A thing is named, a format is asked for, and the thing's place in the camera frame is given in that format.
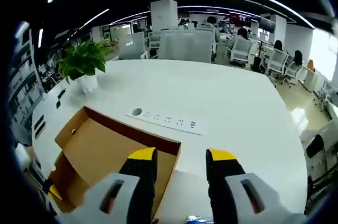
potted plant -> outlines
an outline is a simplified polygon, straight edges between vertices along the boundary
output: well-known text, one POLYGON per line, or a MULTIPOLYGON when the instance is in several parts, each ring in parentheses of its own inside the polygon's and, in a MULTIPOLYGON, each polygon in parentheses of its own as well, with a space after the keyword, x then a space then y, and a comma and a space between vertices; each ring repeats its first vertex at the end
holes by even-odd
POLYGON ((98 85, 96 69, 106 71, 105 54, 112 48, 107 41, 98 43, 86 41, 79 46, 70 47, 65 50, 67 55, 60 61, 59 70, 66 76, 68 83, 69 77, 76 81, 87 94, 98 85))

person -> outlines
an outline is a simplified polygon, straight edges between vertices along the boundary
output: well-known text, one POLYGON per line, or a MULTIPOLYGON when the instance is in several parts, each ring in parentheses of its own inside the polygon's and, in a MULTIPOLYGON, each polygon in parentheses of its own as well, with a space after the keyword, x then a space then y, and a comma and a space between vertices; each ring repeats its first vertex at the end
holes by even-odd
POLYGON ((277 40, 274 45, 274 49, 283 51, 283 44, 281 43, 281 40, 277 40))
POLYGON ((235 43, 235 41, 236 41, 237 38, 242 38, 242 39, 249 40, 249 39, 248 39, 248 32, 247 32, 247 30, 244 29, 243 27, 240 28, 240 29, 237 31, 237 36, 235 36, 235 37, 233 37, 232 39, 228 40, 226 46, 227 46, 229 49, 232 49, 232 47, 233 47, 233 45, 234 45, 234 43, 235 43))
POLYGON ((297 66, 297 68, 301 67, 302 64, 303 64, 303 55, 301 53, 301 51, 295 51, 295 56, 294 58, 292 59, 291 62, 287 63, 286 64, 286 67, 290 66, 292 64, 292 62, 295 63, 295 65, 297 66))
POLYGON ((295 51, 295 57, 294 57, 294 62, 296 66, 301 67, 303 64, 303 55, 301 51, 295 51))
POLYGON ((218 43, 221 39, 221 33, 218 30, 218 28, 215 27, 217 23, 217 19, 214 16, 209 16, 206 20, 206 24, 204 26, 201 26, 201 28, 205 29, 214 29, 215 30, 215 41, 218 43))

woman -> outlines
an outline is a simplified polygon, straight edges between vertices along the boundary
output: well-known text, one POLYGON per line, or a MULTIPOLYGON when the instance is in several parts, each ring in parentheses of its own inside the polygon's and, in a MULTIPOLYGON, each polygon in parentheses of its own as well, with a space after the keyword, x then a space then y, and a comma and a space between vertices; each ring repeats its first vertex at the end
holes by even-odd
POLYGON ((248 32, 246 29, 244 28, 240 28, 238 31, 237 31, 237 36, 233 37, 231 40, 228 40, 227 41, 227 47, 229 47, 229 49, 232 49, 233 45, 234 45, 234 42, 237 38, 244 38, 246 40, 249 40, 248 39, 248 32))
POLYGON ((296 67, 299 68, 302 66, 303 64, 303 55, 301 53, 301 51, 295 51, 295 56, 294 58, 292 59, 291 62, 287 63, 286 64, 286 67, 290 66, 292 64, 292 62, 295 63, 296 67))
POLYGON ((283 44, 281 43, 281 40, 277 40, 274 45, 274 49, 283 51, 283 44))
POLYGON ((303 64, 303 55, 301 51, 295 51, 295 57, 294 57, 294 62, 296 66, 301 67, 303 64))

white pillar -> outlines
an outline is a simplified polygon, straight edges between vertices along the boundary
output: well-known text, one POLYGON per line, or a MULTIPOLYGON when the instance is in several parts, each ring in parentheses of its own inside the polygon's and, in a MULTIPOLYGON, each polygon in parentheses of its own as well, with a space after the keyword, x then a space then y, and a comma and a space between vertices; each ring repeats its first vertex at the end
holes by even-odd
POLYGON ((251 22, 250 30, 256 36, 258 36, 258 26, 259 26, 259 22, 251 22))
POLYGON ((313 30, 294 24, 286 25, 286 35, 283 50, 294 55, 296 50, 301 51, 304 64, 307 65, 312 45, 313 30))
POLYGON ((163 0, 151 2, 153 31, 176 29, 178 26, 177 2, 163 0))
POLYGON ((101 33, 100 33, 100 28, 99 27, 93 27, 91 29, 91 36, 93 37, 94 42, 100 42, 102 41, 101 33))
POLYGON ((280 40, 284 46, 286 19, 279 15, 274 14, 271 16, 270 20, 275 22, 276 27, 274 33, 270 33, 269 35, 269 42, 275 43, 277 40, 280 40))

white flower pot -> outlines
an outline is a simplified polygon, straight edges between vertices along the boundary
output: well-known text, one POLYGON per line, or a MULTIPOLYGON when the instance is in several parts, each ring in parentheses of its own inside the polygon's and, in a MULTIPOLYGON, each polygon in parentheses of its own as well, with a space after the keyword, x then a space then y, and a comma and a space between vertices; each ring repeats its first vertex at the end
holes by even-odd
POLYGON ((75 82, 81 87, 81 90, 85 95, 90 92, 93 92, 98 87, 96 75, 93 76, 84 75, 81 76, 80 78, 77 78, 75 82))

